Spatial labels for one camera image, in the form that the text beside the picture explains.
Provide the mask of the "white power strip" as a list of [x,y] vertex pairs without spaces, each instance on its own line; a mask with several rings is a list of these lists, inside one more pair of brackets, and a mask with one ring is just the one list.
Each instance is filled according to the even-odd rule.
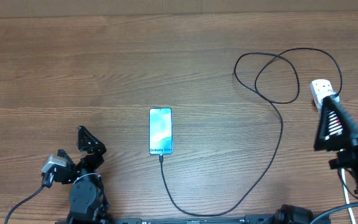
[[[316,105],[316,94],[321,93],[324,91],[334,91],[331,85],[331,82],[329,80],[325,79],[317,79],[313,80],[310,83],[310,91],[314,100],[314,103]],[[321,110],[317,107],[319,116],[321,116]],[[323,139],[327,140],[332,135],[337,136],[342,134],[343,127],[341,125],[341,122],[339,121],[337,114],[334,111],[327,111],[326,116],[328,117],[328,125],[326,126],[328,128],[328,133],[323,134]]]

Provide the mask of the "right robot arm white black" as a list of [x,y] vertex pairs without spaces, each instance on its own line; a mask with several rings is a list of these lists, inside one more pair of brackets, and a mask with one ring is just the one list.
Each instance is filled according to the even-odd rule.
[[[358,125],[334,96],[323,99],[314,149],[336,152],[337,158],[329,161],[330,168],[349,169],[358,195]],[[358,202],[331,208],[314,217],[312,211],[305,208],[282,205],[270,223],[324,223],[330,214],[353,207],[358,207]]]

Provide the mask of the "white charger plug adapter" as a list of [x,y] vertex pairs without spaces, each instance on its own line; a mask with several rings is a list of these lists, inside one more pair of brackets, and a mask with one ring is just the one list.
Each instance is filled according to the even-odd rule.
[[324,91],[316,94],[316,106],[321,109],[328,101],[339,103],[339,94],[335,91]]

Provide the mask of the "Galaxy smartphone blue screen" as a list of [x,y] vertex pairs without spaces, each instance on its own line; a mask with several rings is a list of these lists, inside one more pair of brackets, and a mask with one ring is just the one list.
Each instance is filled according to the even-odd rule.
[[169,155],[173,153],[173,121],[171,108],[149,110],[149,154]]

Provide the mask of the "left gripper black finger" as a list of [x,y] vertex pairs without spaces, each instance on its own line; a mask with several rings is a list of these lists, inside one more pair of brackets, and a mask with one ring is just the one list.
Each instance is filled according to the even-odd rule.
[[103,155],[106,152],[106,146],[84,126],[78,126],[77,146],[79,152],[87,152],[88,154]]
[[72,170],[75,168],[75,163],[72,161],[71,157],[66,153],[64,149],[59,149],[57,152],[57,156],[62,157],[67,162],[67,167]]

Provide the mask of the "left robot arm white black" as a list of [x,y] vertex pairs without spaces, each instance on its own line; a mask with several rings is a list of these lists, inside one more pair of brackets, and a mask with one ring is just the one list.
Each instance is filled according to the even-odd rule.
[[113,222],[112,216],[108,214],[110,204],[102,178],[96,172],[104,162],[106,146],[85,126],[78,127],[77,146],[80,152],[86,153],[78,163],[74,163],[63,149],[59,149],[56,155],[52,154],[46,158],[42,167],[41,187],[9,211],[5,224],[17,208],[41,193],[44,188],[51,188],[54,182],[72,185],[69,192],[70,211],[64,223]]

